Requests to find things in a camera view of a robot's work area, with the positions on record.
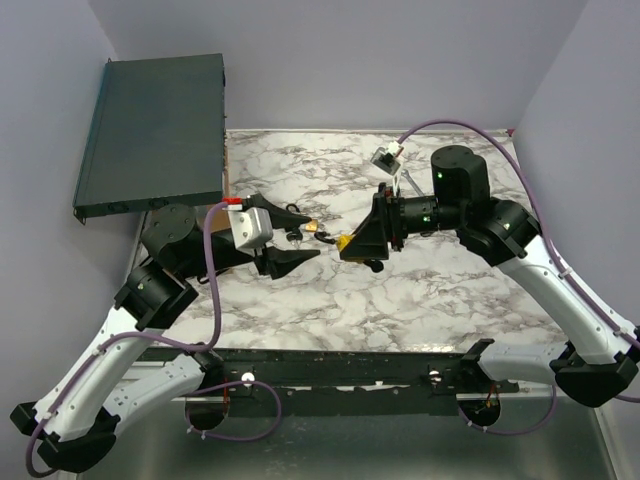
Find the brass padlock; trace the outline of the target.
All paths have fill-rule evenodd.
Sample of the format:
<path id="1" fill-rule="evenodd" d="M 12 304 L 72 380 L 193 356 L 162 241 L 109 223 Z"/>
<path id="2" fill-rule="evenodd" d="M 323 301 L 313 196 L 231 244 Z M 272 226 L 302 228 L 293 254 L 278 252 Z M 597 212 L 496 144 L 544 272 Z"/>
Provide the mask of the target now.
<path id="1" fill-rule="evenodd" d="M 315 234 L 322 230 L 322 224 L 317 219 L 312 219 L 304 225 L 304 231 Z"/>

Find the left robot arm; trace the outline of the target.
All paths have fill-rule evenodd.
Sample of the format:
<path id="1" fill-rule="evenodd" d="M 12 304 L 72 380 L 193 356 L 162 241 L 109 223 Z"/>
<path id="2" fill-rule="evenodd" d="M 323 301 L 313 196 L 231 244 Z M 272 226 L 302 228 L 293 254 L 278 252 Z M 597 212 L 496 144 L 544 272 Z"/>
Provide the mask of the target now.
<path id="1" fill-rule="evenodd" d="M 235 387 L 214 350 L 220 313 L 213 316 L 209 340 L 177 342 L 177 357 L 158 372 L 128 385 L 122 381 L 151 345 L 167 342 L 167 330 L 197 298 L 193 279 L 216 288 L 219 272 L 248 263 L 279 279 L 314 257 L 311 250 L 271 245 L 275 230 L 308 222 L 295 209 L 254 194 L 226 198 L 212 213 L 225 215 L 228 227 L 213 231 L 212 218 L 199 219 L 192 206 L 169 204 L 156 211 L 141 237 L 146 258 L 129 273 L 94 339 L 47 395 L 14 408 L 11 421 L 29 439 L 25 463 L 31 476 L 85 472 L 130 424 L 161 404 Z"/>

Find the yellow padlock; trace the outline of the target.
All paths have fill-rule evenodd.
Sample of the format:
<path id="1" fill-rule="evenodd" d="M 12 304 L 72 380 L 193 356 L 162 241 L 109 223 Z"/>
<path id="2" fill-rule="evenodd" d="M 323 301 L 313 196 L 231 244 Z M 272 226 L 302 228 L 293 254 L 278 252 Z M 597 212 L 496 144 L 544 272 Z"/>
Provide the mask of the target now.
<path id="1" fill-rule="evenodd" d="M 344 262 L 358 262 L 358 259 L 349 256 L 346 249 L 353 239 L 353 235 L 339 235 L 332 237 L 325 231 L 317 231 L 314 238 L 319 242 L 333 246 L 337 251 L 339 258 Z"/>

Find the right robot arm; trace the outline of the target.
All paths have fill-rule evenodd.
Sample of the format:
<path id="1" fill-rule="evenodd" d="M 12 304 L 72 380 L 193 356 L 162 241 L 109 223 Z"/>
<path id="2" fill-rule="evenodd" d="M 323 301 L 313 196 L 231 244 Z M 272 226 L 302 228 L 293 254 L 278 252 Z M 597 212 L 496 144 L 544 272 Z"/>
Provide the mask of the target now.
<path id="1" fill-rule="evenodd" d="M 579 296 L 584 283 L 555 265 L 535 217 L 514 201 L 491 196 L 481 156 L 460 145 L 442 147 L 431 156 L 431 170 L 431 196 L 404 198 L 380 184 L 367 217 L 338 239 L 341 260 L 378 271 L 408 236 L 453 230 L 469 252 L 519 284 L 568 338 L 548 345 L 477 343 L 459 370 L 467 389 L 524 380 L 556 386 L 588 407 L 625 391 L 639 372 L 639 350 L 625 338 L 637 337 L 638 328 L 621 317 L 607 325 L 597 314 L 606 303 L 597 295 Z"/>

